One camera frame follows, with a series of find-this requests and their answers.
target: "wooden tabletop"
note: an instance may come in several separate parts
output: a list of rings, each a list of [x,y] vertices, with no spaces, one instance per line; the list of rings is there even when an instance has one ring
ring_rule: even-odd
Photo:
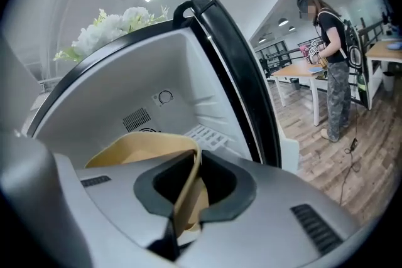
[[[311,65],[307,63],[306,60],[300,60],[299,62],[295,62],[290,64],[277,72],[274,72],[272,76],[277,77],[314,77],[314,75],[319,75],[320,73],[310,73],[308,70],[313,67],[322,67],[320,64]]]
[[[402,50],[389,50],[387,45],[395,43],[395,41],[378,41],[367,53],[366,57],[380,58],[382,60],[400,59],[402,60]]]

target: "wooden table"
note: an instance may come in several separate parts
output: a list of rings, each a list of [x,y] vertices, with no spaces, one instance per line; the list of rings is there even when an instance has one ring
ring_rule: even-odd
[[[272,74],[272,77],[275,79],[276,87],[278,88],[279,96],[281,98],[282,106],[286,106],[285,100],[283,98],[283,94],[281,91],[280,83],[278,77],[295,77],[295,78],[308,78],[310,80],[310,88],[313,94],[313,109],[314,109],[314,125],[318,126],[320,120],[320,112],[318,109],[318,92],[317,92],[317,84],[315,83],[315,79],[317,76],[324,73],[324,71],[318,73],[310,73],[308,70],[313,67],[322,67],[321,65],[311,65],[307,63],[306,60],[302,60],[299,62],[295,62],[291,65],[288,65],[277,72]]]
[[[387,45],[395,43],[395,41],[378,41],[367,53],[367,67],[369,72],[369,109],[372,107],[372,98],[377,92],[383,73],[379,73],[377,77],[374,76],[372,69],[372,62],[374,60],[382,62],[395,62],[402,63],[402,50],[389,50]]]

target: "woman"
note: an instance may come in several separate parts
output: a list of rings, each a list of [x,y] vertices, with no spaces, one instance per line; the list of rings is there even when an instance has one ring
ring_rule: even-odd
[[[329,126],[328,129],[321,130],[321,136],[337,142],[340,128],[349,125],[351,101],[349,66],[344,55],[347,52],[344,25],[337,18],[340,15],[322,0],[297,0],[297,6],[301,18],[310,19],[314,26],[321,27],[321,38],[326,47],[312,57],[313,64],[317,64],[322,58],[328,61]]]

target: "person's arm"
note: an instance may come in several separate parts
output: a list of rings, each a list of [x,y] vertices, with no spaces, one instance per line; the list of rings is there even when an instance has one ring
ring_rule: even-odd
[[[336,27],[331,27],[330,29],[328,29],[327,36],[329,38],[330,43],[324,50],[318,53],[318,55],[320,55],[321,58],[327,58],[335,54],[337,51],[340,50],[342,46]]]

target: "camouflage pants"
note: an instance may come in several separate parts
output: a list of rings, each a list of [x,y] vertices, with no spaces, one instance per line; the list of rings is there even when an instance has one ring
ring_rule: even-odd
[[[328,137],[339,140],[340,127],[349,125],[350,86],[347,62],[328,63]]]

